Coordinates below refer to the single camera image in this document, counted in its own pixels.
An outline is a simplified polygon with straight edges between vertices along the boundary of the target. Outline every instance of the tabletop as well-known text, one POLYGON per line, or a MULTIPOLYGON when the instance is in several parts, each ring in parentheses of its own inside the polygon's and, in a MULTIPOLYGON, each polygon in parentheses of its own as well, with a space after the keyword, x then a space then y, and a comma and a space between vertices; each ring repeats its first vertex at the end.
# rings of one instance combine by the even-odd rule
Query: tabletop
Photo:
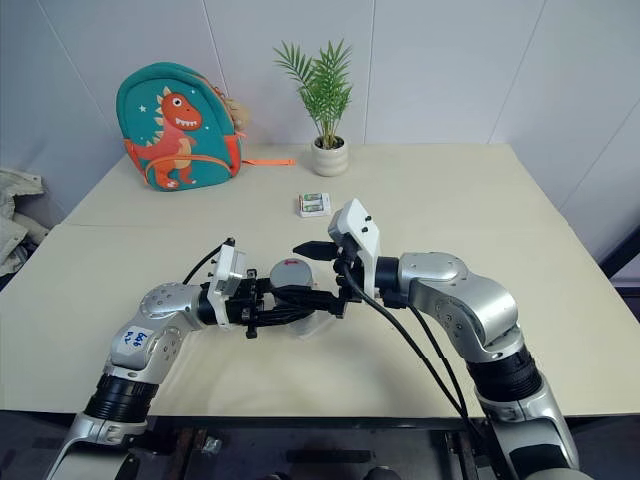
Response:
MULTIPOLYGON (((328 239, 331 217, 294 212, 298 193, 328 192, 334 210, 360 198, 383 255, 454 253, 509 289, 566 415, 640 412, 630 373, 640 368, 640 328, 509 146, 353 147, 349 171, 335 178, 313 174, 304 147, 248 155, 293 156, 298 165, 245 166, 223 185, 171 193, 144 187, 126 158, 105 176, 0 293, 0 407, 84 408, 113 334, 146 291, 181 280, 227 236, 268 275, 295 245, 328 239)), ((330 264, 311 265, 318 288, 335 291, 330 264)), ((414 319, 395 313, 436 364, 414 319)), ((434 332, 480 416, 464 362, 435 322, 434 332)), ((256 340, 239 328, 191 334, 151 413, 455 416, 402 338, 365 305, 308 338, 292 327, 261 329, 256 340)))

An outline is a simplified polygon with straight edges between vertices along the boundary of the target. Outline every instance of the gray lid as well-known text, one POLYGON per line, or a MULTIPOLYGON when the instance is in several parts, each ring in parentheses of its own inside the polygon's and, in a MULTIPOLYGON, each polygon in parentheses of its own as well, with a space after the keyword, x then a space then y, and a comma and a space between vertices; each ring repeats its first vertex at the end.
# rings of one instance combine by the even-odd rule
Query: gray lid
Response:
POLYGON ((276 263, 269 275, 271 285, 274 287, 284 287, 285 285, 313 286, 313 276, 311 267, 298 258, 287 258, 276 263))

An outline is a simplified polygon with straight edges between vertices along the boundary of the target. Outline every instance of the black cable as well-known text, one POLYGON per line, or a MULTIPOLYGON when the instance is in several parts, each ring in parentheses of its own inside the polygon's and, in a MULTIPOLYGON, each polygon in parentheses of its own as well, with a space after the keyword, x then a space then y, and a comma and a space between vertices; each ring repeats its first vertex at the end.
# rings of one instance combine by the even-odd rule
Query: black cable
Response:
POLYGON ((455 373, 453 373, 453 369, 451 368, 451 364, 449 363, 449 360, 447 359, 447 357, 444 356, 444 353, 442 353, 442 350, 440 349, 440 345, 438 345, 438 341, 433 336, 433 332, 431 332, 431 328, 429 328, 429 325, 427 325, 427 322, 422 316, 422 314, 420 313, 420 311, 413 305, 409 305, 409 310, 411 310, 411 312, 413 312, 413 314, 418 319, 418 322, 420 323, 420 326, 424 330, 424 333, 427 335, 427 337, 429 337, 429 341, 431 342, 433 349, 436 351, 436 354, 438 355, 438 357, 440 357, 440 360, 442 360, 442 364, 444 365, 444 368, 447 370, 447 373, 449 374, 449 378, 451 379, 453 388, 456 390, 456 395, 458 396, 458 402, 460 403, 460 408, 465 414, 468 415, 467 403, 464 401, 464 395, 462 395, 460 384, 458 383, 458 379, 456 378, 455 373))
POLYGON ((193 276, 198 272, 198 270, 200 270, 200 268, 202 267, 202 265, 204 265, 205 263, 207 263, 209 260, 211 260, 213 258, 214 255, 217 255, 218 252, 220 252, 220 249, 222 248, 222 245, 235 245, 235 240, 231 237, 227 238, 222 244, 218 245, 216 248, 214 248, 213 250, 211 250, 209 253, 207 253, 207 255, 200 260, 195 267, 193 267, 191 269, 191 271, 189 272, 189 274, 185 277, 185 279, 182 281, 183 285, 186 285, 187 283, 189 283, 189 281, 193 278, 193 276))
POLYGON ((431 364, 429 359, 427 357, 425 357, 424 353, 422 353, 422 350, 420 350, 420 347, 418 347, 418 345, 413 340, 413 338, 411 338, 411 335, 409 335, 409 332, 407 332, 405 330, 405 328, 402 326, 402 324, 398 321, 398 319, 396 317, 393 316, 393 314, 391 312, 389 312, 386 308, 384 308, 382 305, 380 305, 378 302, 376 302, 373 298, 371 298, 369 295, 367 295, 360 288, 360 286, 357 284, 357 282, 351 276, 351 272, 349 271, 349 267, 346 264, 342 265, 342 269, 341 270, 342 271, 340 273, 342 273, 344 275, 344 278, 347 280, 347 283, 358 294, 358 296, 360 298, 362 298, 374 310, 376 310, 383 317, 385 317, 394 326, 394 328, 400 333, 400 335, 402 335, 402 337, 409 344, 411 349, 420 358, 420 360, 422 360, 422 363, 425 364, 425 366, 427 367, 429 372, 431 372, 431 375, 433 375, 433 378, 435 379, 436 383, 438 384, 438 386, 440 387, 440 389, 442 390, 444 395, 447 397, 447 399, 449 400, 449 402, 451 403, 453 408, 455 408, 455 410, 458 412, 458 414, 464 419, 466 417, 466 413, 462 410, 460 405, 458 405, 458 402, 456 401, 456 399, 453 398, 453 395, 451 395, 451 392, 449 391, 447 386, 442 381, 442 378, 440 378, 440 375, 438 374, 436 369, 433 367, 433 365, 431 364))
POLYGON ((182 284, 186 285, 187 283, 189 283, 189 280, 191 280, 191 278, 193 278, 193 276, 198 272, 198 270, 200 270, 202 265, 207 263, 214 255, 216 255, 220 251, 220 248, 222 248, 222 245, 218 245, 216 248, 214 248, 209 253, 207 253, 207 255, 202 260, 200 260, 195 267, 191 269, 189 274, 182 281, 182 284))
MULTIPOLYGON (((424 353, 422 353, 422 350, 420 350, 420 347, 418 347, 418 345, 413 340, 413 338, 411 338, 411 335, 409 335, 409 332, 405 330, 405 328, 398 321, 398 319, 394 317, 391 312, 389 312, 386 308, 384 308, 382 305, 376 302, 373 298, 367 295, 360 288, 360 285, 358 285, 358 283, 351 276, 349 267, 346 264, 342 265, 340 273, 344 275, 344 278, 347 280, 347 283, 358 294, 358 296, 362 298, 370 307, 372 307, 374 310, 376 310, 378 313, 384 316, 394 326, 394 328, 400 333, 400 335, 402 335, 402 338, 404 338, 404 340, 409 344, 409 346, 414 351, 414 353, 420 358, 420 360, 422 360, 422 363, 425 364, 425 366, 433 376, 433 379, 436 381, 436 383, 440 387, 440 390, 442 390, 442 393, 444 393, 445 397, 447 397, 447 399, 449 400, 453 408, 456 410, 456 412, 458 412, 458 414, 460 415, 460 418, 462 418, 462 422, 464 423, 467 431, 469 432, 469 435, 474 440, 476 440, 478 444, 482 444, 484 438, 480 433, 480 431, 469 419, 469 415, 467 414, 466 404, 464 403, 464 398, 462 397, 462 391, 460 390, 460 385, 458 384, 457 379, 455 381, 453 380, 453 378, 455 378, 455 375, 453 375, 453 371, 451 371, 451 375, 453 375, 452 382, 454 383, 454 387, 456 388, 456 393, 458 393, 460 399, 462 400, 462 405, 464 405, 464 409, 461 405, 458 404, 458 402, 456 402, 455 398, 453 397, 453 395, 451 394, 447 386, 442 381, 442 378, 440 377, 436 369, 433 367, 433 364, 424 355, 424 353)), ((436 349, 436 352, 438 352, 438 355, 441 355, 441 358, 443 358, 443 361, 445 361, 446 359, 444 359, 444 354, 442 353, 442 350, 440 350, 440 346, 438 345, 436 347, 437 342, 435 342, 435 338, 434 338, 434 343, 435 343, 434 349, 436 349)))

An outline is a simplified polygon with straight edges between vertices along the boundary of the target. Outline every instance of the small white box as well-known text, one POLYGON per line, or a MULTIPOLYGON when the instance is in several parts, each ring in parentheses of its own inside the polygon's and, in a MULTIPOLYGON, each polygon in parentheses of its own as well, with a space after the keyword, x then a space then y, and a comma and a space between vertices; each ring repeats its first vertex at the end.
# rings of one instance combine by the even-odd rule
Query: small white box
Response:
POLYGON ((328 193, 301 193, 298 196, 298 213, 301 217, 331 215, 328 193))

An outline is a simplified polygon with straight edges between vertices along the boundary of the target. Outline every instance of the backpack strap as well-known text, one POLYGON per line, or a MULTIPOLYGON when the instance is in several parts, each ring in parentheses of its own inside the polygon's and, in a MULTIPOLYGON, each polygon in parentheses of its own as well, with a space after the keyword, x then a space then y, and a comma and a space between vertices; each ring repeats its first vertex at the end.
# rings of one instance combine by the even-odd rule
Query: backpack strap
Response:
POLYGON ((229 156, 231 157, 231 176, 235 177, 238 170, 240 170, 240 147, 239 137, 237 134, 225 135, 224 144, 227 147, 229 156))
POLYGON ((149 172, 153 167, 162 162, 173 162, 176 160, 191 160, 192 162, 209 162, 215 163, 224 167, 229 173, 231 173, 231 168, 227 165, 227 162, 224 160, 220 160, 219 158, 210 157, 208 155, 167 155, 166 157, 158 157, 151 160, 144 169, 143 175, 144 179, 147 183, 149 183, 149 172))
POLYGON ((243 160, 242 163, 246 163, 248 165, 266 165, 269 167, 274 167, 276 165, 295 165, 295 158, 247 158, 243 160))

